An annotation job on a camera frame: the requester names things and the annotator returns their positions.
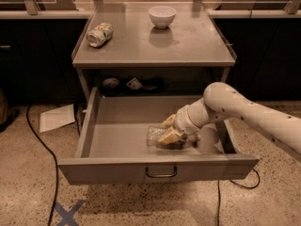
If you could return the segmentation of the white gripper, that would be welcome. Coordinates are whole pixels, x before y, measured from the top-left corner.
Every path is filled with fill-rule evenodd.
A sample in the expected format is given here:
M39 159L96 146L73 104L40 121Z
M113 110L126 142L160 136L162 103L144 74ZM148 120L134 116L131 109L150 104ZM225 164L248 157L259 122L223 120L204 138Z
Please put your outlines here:
M166 129L157 141L162 145L172 144L181 140L182 134L189 136L198 132L200 128L194 124L194 118L197 112L194 105L185 105L180 108L176 114L170 115L162 122L162 127L168 129Z

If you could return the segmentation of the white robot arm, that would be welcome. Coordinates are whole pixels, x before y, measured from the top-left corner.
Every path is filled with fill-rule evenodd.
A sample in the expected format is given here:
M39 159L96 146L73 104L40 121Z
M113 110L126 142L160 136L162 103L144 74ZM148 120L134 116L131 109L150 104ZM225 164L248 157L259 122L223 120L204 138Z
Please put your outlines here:
M181 141L210 123L236 118L270 139L281 150L301 160L301 120L292 115L249 101L236 89L222 82L206 87L203 96L169 116L157 139L161 145Z

